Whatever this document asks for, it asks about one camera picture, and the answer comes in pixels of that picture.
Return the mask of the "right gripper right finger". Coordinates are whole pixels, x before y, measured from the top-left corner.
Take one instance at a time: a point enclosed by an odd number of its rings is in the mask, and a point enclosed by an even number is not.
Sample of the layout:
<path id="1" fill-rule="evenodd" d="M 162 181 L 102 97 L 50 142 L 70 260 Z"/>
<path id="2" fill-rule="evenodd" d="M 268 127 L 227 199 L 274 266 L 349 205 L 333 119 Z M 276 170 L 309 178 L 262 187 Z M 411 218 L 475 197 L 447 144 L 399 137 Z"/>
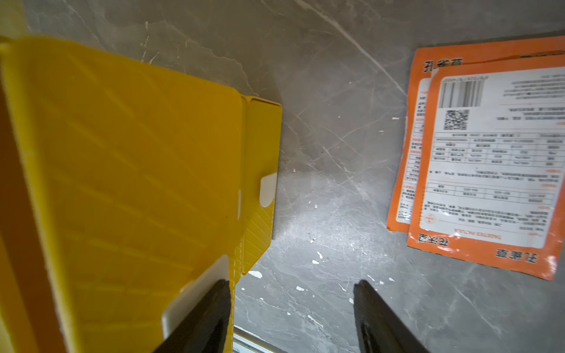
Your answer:
<path id="1" fill-rule="evenodd" d="M 362 279 L 353 293 L 361 352 L 428 352 L 369 282 Z"/>

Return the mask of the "yellow drawer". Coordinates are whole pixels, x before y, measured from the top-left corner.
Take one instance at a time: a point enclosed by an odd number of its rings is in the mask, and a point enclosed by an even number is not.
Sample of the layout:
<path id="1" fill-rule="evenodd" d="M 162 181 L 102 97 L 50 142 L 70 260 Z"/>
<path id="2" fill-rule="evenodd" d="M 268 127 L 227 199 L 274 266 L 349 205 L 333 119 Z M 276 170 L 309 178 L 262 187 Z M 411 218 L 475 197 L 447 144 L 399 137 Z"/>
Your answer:
<path id="1" fill-rule="evenodd" d="M 259 97 L 243 96 L 241 237 L 235 248 L 234 278 L 246 275 L 272 242 L 283 109 Z"/>

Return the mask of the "yellow drawer cabinet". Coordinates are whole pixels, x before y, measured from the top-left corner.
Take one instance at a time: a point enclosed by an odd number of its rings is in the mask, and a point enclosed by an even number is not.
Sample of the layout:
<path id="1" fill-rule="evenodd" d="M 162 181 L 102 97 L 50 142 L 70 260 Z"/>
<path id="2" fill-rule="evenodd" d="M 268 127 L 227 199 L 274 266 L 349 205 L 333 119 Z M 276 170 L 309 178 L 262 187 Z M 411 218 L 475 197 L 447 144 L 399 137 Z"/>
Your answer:
<path id="1" fill-rule="evenodd" d="M 1 85 L 69 352 L 151 352 L 220 257 L 237 283 L 245 96 L 39 37 L 1 45 Z"/>

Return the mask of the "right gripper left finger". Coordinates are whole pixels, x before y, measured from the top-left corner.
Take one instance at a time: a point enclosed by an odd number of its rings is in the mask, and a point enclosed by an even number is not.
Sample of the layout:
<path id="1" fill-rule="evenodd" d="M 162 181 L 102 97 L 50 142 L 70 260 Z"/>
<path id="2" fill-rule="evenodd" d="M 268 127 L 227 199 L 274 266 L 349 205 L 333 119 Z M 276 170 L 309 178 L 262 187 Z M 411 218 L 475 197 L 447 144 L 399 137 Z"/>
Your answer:
<path id="1" fill-rule="evenodd" d="M 223 352 L 230 313 L 230 284 L 227 280 L 220 279 L 155 351 Z"/>

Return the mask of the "orange seed bag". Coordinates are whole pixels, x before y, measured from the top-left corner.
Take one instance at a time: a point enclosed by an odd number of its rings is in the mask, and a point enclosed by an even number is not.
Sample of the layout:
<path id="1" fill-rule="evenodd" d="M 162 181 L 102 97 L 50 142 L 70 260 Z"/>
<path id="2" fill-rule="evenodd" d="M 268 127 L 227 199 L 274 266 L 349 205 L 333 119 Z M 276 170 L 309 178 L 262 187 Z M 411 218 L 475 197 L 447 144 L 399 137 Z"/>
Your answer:
<path id="1" fill-rule="evenodd" d="M 437 69 L 409 247 L 552 280 L 564 245 L 564 57 Z"/>
<path id="2" fill-rule="evenodd" d="M 403 156 L 388 212 L 387 227 L 408 232 L 419 179 L 426 102 L 434 69 L 463 64 L 564 53 L 564 36 L 452 44 L 416 50 L 408 84 L 408 113 Z"/>

